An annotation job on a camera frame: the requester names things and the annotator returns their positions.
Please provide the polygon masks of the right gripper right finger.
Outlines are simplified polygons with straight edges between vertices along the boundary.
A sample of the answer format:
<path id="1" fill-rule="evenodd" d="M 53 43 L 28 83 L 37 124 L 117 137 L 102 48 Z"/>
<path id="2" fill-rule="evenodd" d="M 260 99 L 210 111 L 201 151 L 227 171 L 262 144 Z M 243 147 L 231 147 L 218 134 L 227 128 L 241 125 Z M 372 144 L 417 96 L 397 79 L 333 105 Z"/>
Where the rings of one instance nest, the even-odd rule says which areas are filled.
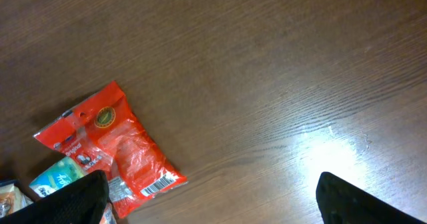
<path id="1" fill-rule="evenodd" d="M 325 224 L 426 224 L 330 172 L 320 175 L 316 201 Z"/>

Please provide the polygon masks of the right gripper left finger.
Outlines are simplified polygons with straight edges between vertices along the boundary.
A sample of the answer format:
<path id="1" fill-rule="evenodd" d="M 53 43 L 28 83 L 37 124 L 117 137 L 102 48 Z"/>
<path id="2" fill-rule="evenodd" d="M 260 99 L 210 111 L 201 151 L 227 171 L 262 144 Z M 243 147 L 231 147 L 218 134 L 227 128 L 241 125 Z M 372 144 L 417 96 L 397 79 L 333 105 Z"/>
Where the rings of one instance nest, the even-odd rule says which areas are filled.
<path id="1" fill-rule="evenodd" d="M 108 198 L 106 175 L 96 170 L 1 218 L 1 224 L 98 224 Z"/>

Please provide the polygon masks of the teal tissue pack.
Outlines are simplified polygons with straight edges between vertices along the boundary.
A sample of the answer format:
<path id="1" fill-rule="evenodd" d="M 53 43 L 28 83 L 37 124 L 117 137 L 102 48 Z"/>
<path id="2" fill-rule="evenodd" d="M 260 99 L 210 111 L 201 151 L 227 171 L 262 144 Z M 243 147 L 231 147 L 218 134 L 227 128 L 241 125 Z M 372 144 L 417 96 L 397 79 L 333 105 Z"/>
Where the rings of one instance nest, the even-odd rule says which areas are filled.
<path id="1" fill-rule="evenodd" d="M 73 159 L 64 157 L 37 176 L 29 187 L 44 198 L 85 175 L 87 173 Z"/>

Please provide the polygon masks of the red snack bag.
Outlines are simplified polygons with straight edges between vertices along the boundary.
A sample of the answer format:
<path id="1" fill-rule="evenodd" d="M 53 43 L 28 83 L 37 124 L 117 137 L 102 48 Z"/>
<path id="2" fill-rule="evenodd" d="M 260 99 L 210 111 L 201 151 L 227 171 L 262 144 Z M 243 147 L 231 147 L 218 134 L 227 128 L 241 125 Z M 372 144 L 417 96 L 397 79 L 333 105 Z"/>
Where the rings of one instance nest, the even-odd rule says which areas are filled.
<path id="1" fill-rule="evenodd" d="M 119 218 L 160 193 L 187 183 L 161 152 L 112 81 L 42 128 L 34 138 L 85 172 L 105 172 Z"/>

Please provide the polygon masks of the orange tissue pack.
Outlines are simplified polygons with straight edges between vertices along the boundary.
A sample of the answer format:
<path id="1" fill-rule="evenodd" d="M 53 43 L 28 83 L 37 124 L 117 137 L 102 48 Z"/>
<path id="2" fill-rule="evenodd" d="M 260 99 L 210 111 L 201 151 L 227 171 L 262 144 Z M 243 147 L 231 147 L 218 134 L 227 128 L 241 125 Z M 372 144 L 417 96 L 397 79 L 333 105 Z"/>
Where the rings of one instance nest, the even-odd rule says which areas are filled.
<path id="1" fill-rule="evenodd" d="M 1 218 L 17 212 L 33 201 L 16 186 L 16 181 L 2 181 L 0 186 Z"/>

